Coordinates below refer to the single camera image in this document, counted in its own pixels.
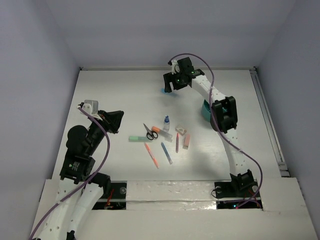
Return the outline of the green highlighter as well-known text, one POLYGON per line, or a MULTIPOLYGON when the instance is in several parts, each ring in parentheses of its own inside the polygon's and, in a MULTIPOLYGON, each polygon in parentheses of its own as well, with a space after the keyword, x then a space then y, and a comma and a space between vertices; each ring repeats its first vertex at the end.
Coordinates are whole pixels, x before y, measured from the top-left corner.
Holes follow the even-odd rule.
POLYGON ((129 136, 128 141, 132 143, 147 143, 151 142, 152 140, 148 139, 146 136, 129 136))

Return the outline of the black handled scissors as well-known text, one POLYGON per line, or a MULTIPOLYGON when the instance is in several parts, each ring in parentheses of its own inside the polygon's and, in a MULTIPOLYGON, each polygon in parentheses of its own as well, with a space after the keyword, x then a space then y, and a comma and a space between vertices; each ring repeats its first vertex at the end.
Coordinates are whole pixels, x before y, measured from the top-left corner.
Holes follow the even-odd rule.
POLYGON ((158 138, 158 133, 149 129, 145 124, 143 124, 145 130, 146 130, 146 137, 148 140, 156 140, 158 138))

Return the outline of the small blue-cap glue bottle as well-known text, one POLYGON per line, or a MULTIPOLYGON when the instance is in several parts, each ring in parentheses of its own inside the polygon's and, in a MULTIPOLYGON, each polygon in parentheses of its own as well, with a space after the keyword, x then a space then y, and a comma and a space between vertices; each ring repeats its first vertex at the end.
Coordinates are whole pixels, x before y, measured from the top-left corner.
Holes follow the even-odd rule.
POLYGON ((168 115, 166 115, 164 117, 164 121, 163 121, 163 130, 165 132, 168 132, 170 130, 170 118, 168 115))

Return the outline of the white staples box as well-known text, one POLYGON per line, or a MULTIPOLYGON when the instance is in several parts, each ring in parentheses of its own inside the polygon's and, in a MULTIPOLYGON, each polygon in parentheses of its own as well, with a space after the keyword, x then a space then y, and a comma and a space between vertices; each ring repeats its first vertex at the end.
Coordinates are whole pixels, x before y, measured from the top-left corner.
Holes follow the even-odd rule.
POLYGON ((177 125, 175 127, 175 131, 177 133, 179 133, 180 135, 184 136, 186 134, 186 132, 187 132, 187 129, 185 127, 181 126, 181 125, 177 125))

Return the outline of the orange capped highlighter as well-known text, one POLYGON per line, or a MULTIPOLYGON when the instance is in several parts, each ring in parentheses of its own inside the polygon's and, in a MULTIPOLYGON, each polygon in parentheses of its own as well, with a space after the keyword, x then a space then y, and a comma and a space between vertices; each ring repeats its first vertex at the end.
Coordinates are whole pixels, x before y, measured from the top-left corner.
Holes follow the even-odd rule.
POLYGON ((156 126, 153 126, 153 127, 151 128, 151 130, 154 131, 154 132, 156 132, 158 135, 164 137, 164 139, 165 139, 166 141, 168 141, 168 142, 171 142, 171 141, 173 140, 173 135, 172 135, 172 134, 170 134, 170 133, 168 133, 168 132, 166 132, 166 131, 164 131, 164 130, 156 127, 156 126))

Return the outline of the pink eraser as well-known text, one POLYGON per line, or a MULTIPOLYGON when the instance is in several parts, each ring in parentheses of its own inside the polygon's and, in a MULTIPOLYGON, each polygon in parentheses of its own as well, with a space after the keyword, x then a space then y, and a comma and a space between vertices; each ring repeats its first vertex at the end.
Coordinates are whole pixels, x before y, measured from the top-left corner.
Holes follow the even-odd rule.
POLYGON ((186 134, 184 141, 183 141, 183 148, 184 149, 188 149, 189 145, 190 145, 190 139, 191 139, 191 135, 190 134, 186 134))

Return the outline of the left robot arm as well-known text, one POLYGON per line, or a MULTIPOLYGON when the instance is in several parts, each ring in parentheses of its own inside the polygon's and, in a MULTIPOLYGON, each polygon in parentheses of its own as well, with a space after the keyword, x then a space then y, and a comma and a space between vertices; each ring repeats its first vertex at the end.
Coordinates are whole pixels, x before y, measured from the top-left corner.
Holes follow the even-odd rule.
POLYGON ((124 112, 99 110, 86 116, 89 128, 76 125, 67 133, 55 203, 37 224, 43 229, 38 236, 31 234, 31 240, 76 240, 94 205, 112 190, 109 175, 92 171, 93 154, 103 138, 118 133, 124 112))

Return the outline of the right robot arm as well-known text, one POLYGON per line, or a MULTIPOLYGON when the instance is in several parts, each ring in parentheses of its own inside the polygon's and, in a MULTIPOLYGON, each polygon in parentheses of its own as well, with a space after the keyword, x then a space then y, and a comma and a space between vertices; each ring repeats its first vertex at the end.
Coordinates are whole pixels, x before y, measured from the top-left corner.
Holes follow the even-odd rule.
POLYGON ((163 75, 164 91, 180 90, 187 86, 197 91, 210 106, 210 124, 223 143, 230 171, 230 181, 218 181, 214 184, 215 197, 249 198, 258 186, 252 171, 246 164, 244 154, 238 147, 237 104, 233 96, 225 96, 213 86, 201 69, 194 68, 189 57, 171 59, 169 73, 163 75))

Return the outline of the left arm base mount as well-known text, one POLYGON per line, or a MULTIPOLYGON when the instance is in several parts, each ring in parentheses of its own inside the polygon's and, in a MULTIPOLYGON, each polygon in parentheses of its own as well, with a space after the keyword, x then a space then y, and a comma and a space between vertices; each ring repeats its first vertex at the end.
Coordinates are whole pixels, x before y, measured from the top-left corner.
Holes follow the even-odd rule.
POLYGON ((112 181, 110 190, 95 203, 93 210, 125 210, 127 206, 127 182, 112 181))

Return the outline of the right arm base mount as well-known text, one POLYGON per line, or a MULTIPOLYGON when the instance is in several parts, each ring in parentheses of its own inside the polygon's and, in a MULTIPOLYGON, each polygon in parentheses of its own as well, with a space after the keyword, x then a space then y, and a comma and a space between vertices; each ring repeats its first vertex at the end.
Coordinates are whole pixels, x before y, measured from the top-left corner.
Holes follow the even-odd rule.
POLYGON ((260 193, 256 193, 258 184, 255 182, 252 186, 240 192, 236 192, 230 182, 215 182, 211 191, 211 196, 216 199, 216 208, 218 210, 229 209, 263 209, 260 193))

